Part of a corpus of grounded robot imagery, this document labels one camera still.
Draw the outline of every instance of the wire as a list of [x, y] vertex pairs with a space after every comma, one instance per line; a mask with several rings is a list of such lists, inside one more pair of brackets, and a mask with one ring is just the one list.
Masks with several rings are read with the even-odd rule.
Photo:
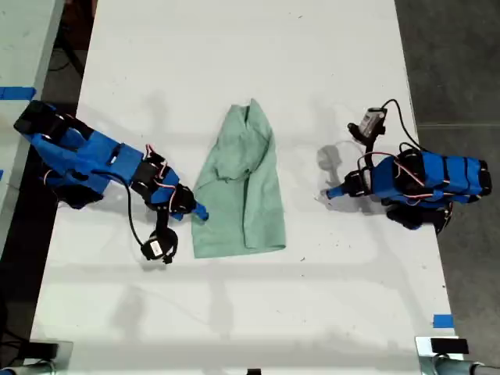
[[401, 113], [401, 107], [399, 106], [399, 103], [396, 99], [389, 99], [387, 100], [382, 106], [381, 108], [385, 108], [387, 106], [387, 104], [393, 102], [394, 104], [396, 104], [396, 107], [398, 108], [398, 115], [399, 115], [399, 122], [401, 123], [401, 127], [403, 128], [403, 131], [405, 132], [406, 134], [406, 137], [408, 137], [408, 139], [413, 142], [413, 144], [418, 147], [420, 150], [422, 151], [427, 151], [429, 152], [429, 150], [427, 150], [426, 148], [422, 147], [417, 141], [415, 141], [413, 139], [413, 137], [411, 135], [409, 135], [408, 131], [406, 130], [406, 126], [405, 126], [405, 122], [403, 121], [403, 115]]
[[51, 173], [52, 170], [48, 170], [45, 174], [44, 174], [44, 185], [47, 185], [45, 182], [47, 181], [47, 176], [49, 173]]
[[367, 152], [366, 154], [362, 155], [359, 159], [358, 159], [358, 171], [361, 172], [361, 165], [359, 164], [359, 162], [361, 161], [361, 159], [363, 159], [366, 155], [388, 155], [388, 156], [392, 156], [394, 158], [394, 164], [396, 166], [398, 166], [398, 168], [400, 168], [401, 170], [404, 170], [405, 172], [407, 172], [407, 174], [412, 178], [414, 179], [418, 185], [420, 185], [421, 187], [424, 187], [425, 186], [425, 183], [422, 182], [422, 180], [420, 178], [418, 178], [417, 176], [415, 176], [411, 170], [409, 170], [408, 168], [406, 168], [405, 166], [403, 166], [402, 164], [400, 164], [397, 160], [398, 160], [398, 157], [396, 155], [393, 155], [389, 152], [379, 152], [379, 151], [371, 151], [371, 152]]
[[399, 152], [403, 152], [403, 149], [402, 149], [402, 147], [401, 147], [401, 146], [403, 146], [403, 145], [404, 145], [404, 146], [409, 146], [410, 148], [413, 148], [414, 150], [417, 150], [417, 149], [418, 149], [417, 147], [415, 147], [415, 146], [414, 146], [414, 145], [412, 145], [411, 143], [408, 143], [408, 142], [401, 142], [401, 143], [399, 144]]
[[160, 184], [157, 180], [155, 180], [155, 183], [158, 185], [158, 186], [161, 186], [162, 188], [169, 188], [169, 189], [173, 189], [173, 193], [172, 195], [170, 196], [170, 200], [169, 200], [169, 212], [171, 213], [172, 212], [172, 201], [173, 201], [173, 197], [175, 196], [175, 193], [177, 191], [177, 187], [176, 186], [173, 186], [173, 185], [165, 185], [165, 184]]
[[139, 244], [139, 246], [142, 247], [143, 243], [139, 239], [139, 236], [138, 236], [137, 232], [135, 231], [134, 221], [132, 220], [132, 196], [131, 196], [131, 193], [130, 193], [130, 188], [128, 186], [128, 183], [119, 174], [116, 174], [116, 173], [113, 173], [113, 172], [106, 172], [105, 170], [92, 170], [91, 172], [94, 173], [94, 174], [100, 174], [100, 175], [115, 177], [125, 187], [125, 190], [127, 190], [128, 222], [130, 224], [130, 229], [132, 230], [132, 234], [134, 235], [135, 241], [137, 241], [137, 243]]
[[67, 68], [69, 64], [70, 64], [70, 62], [68, 61], [66, 64], [59, 66], [57, 68], [54, 68], [54, 69], [49, 69], [48, 71], [49, 72], [59, 72], [60, 70]]
[[361, 159], [365, 159], [365, 157], [367, 155], [386, 155], [386, 156], [392, 156], [395, 159], [398, 158], [396, 155], [391, 154], [390, 152], [370, 151], [370, 152], [367, 152], [366, 154], [361, 155], [361, 157], [358, 159], [358, 161], [357, 161], [358, 171], [361, 171], [361, 164], [359, 164], [359, 162], [361, 161]]

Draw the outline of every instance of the black cable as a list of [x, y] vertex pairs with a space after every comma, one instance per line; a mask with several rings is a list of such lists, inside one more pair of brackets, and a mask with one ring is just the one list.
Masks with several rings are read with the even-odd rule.
[[130, 193], [130, 188], [129, 188], [127, 182], [125, 181], [125, 179], [123, 177], [121, 177], [119, 174], [116, 174], [113, 172], [106, 172], [104, 170], [92, 170], [91, 172], [94, 174], [115, 177], [125, 187], [125, 190], [127, 190], [128, 221], [130, 223], [130, 229], [132, 230], [132, 234], [134, 235], [135, 241], [137, 241], [139, 246], [142, 247], [143, 243], [139, 239], [139, 236], [138, 236], [137, 232], [135, 231], [134, 221], [132, 220], [132, 196]]
[[410, 147], [410, 148], [413, 148], [414, 150], [417, 150], [417, 148], [416, 148], [414, 145], [412, 145], [411, 143], [408, 143], [408, 142], [401, 142], [401, 143], [399, 144], [399, 152], [400, 152], [400, 153], [401, 153], [401, 152], [403, 152], [403, 149], [402, 149], [402, 146], [403, 146], [403, 145], [404, 145], [404, 146], [408, 146], [408, 147]]
[[66, 62], [66, 64], [63, 64], [62, 66], [59, 66], [59, 67], [54, 68], [54, 69], [49, 69], [48, 71], [49, 72], [59, 72], [60, 70], [67, 68], [69, 64], [70, 64], [70, 62], [68, 61], [68, 62]]
[[408, 137], [408, 139], [413, 142], [413, 144], [418, 147], [420, 150], [422, 151], [427, 151], [429, 152], [429, 150], [425, 149], [424, 147], [422, 147], [421, 145], [419, 145], [419, 143], [417, 141], [415, 141], [413, 139], [413, 137], [411, 135], [409, 135], [408, 131], [406, 130], [406, 126], [405, 126], [405, 122], [403, 121], [403, 115], [401, 113], [401, 107], [399, 106], [399, 103], [396, 99], [389, 99], [387, 100], [382, 106], [381, 108], [385, 108], [387, 104], [389, 104], [390, 102], [393, 102], [394, 104], [396, 104], [396, 107], [398, 108], [398, 115], [399, 115], [399, 122], [401, 123], [401, 127], [403, 128], [405, 134], [406, 134], [406, 137]]

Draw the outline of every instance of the cable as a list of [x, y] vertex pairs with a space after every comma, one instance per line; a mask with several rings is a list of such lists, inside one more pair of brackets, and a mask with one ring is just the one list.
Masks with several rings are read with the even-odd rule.
[[410, 148], [413, 148], [414, 150], [418, 150], [418, 148], [417, 148], [417, 147], [415, 147], [414, 145], [412, 145], [411, 143], [408, 143], [408, 142], [401, 142], [401, 143], [399, 144], [399, 152], [400, 152], [400, 153], [401, 153], [401, 152], [403, 152], [403, 149], [402, 149], [402, 146], [403, 146], [403, 145], [404, 145], [404, 146], [409, 146]]
[[130, 188], [125, 181], [123, 177], [121, 177], [119, 174], [113, 173], [113, 172], [106, 172], [105, 170], [92, 170], [91, 171], [94, 174], [100, 174], [100, 175], [105, 175], [105, 176], [111, 176], [115, 177], [124, 187], [125, 190], [127, 190], [127, 204], [128, 204], [128, 221], [130, 224], [130, 229], [132, 230], [132, 234], [134, 235], [135, 241], [139, 244], [139, 246], [143, 246], [142, 241], [139, 239], [139, 236], [137, 232], [135, 231], [134, 227], [134, 221], [132, 220], [132, 195], [130, 193]]
[[422, 182], [422, 180], [420, 178], [418, 178], [417, 176], [415, 176], [411, 170], [409, 170], [408, 168], [406, 168], [405, 166], [403, 166], [402, 164], [400, 164], [397, 160], [398, 160], [398, 157], [396, 155], [393, 155], [389, 152], [379, 152], [379, 151], [370, 151], [370, 152], [367, 152], [366, 154], [362, 155], [359, 159], [358, 159], [358, 171], [361, 173], [361, 165], [359, 164], [359, 162], [361, 161], [361, 159], [363, 159], [366, 155], [388, 155], [388, 156], [392, 156], [394, 158], [394, 164], [396, 166], [398, 166], [398, 168], [400, 170], [404, 170], [405, 172], [407, 172], [407, 174], [412, 178], [414, 179], [418, 185], [420, 185], [421, 187], [424, 187], [425, 186], [425, 183]]
[[48, 71], [49, 72], [59, 72], [60, 70], [67, 68], [69, 64], [70, 64], [70, 62], [68, 61], [66, 64], [59, 66], [57, 68], [54, 68], [54, 69], [49, 69]]
[[401, 112], [401, 107], [399, 106], [399, 103], [396, 99], [389, 99], [387, 100], [382, 106], [381, 108], [385, 108], [387, 106], [387, 104], [389, 104], [390, 102], [393, 102], [394, 104], [396, 104], [396, 107], [398, 108], [398, 115], [399, 115], [399, 122], [401, 123], [401, 127], [403, 128], [403, 131], [405, 132], [406, 134], [406, 137], [408, 137], [408, 139], [413, 142], [413, 144], [418, 147], [420, 150], [422, 151], [426, 151], [426, 152], [429, 152], [429, 150], [427, 150], [426, 148], [422, 147], [417, 141], [415, 141], [413, 139], [413, 137], [411, 135], [409, 135], [408, 131], [406, 130], [406, 126], [405, 126], [405, 122], [403, 121], [403, 115], [402, 115], [402, 112]]

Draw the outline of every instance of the crumpled fabric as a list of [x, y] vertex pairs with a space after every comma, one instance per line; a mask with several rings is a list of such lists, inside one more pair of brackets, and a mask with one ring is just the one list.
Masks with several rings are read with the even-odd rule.
[[193, 218], [195, 258], [272, 252], [285, 247], [273, 131], [252, 99], [232, 105], [194, 193], [210, 213]]

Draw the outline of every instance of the cloth fold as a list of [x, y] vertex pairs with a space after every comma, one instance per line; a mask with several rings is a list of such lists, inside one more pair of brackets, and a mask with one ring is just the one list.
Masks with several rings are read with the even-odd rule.
[[195, 186], [210, 212], [193, 218], [196, 258], [272, 252], [285, 247], [273, 131], [252, 99], [232, 105]]

